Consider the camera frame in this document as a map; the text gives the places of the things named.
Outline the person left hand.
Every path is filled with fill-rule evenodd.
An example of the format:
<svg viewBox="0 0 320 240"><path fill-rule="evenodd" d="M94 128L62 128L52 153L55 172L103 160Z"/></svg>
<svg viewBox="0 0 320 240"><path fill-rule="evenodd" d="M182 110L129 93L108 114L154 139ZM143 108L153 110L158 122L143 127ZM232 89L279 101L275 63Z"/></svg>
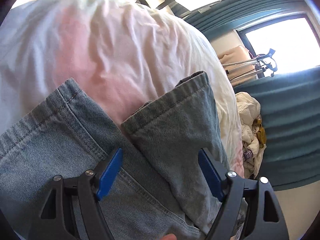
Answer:
<svg viewBox="0 0 320 240"><path fill-rule="evenodd" d="M161 240L177 240L177 237L173 233L170 233L162 237Z"/></svg>

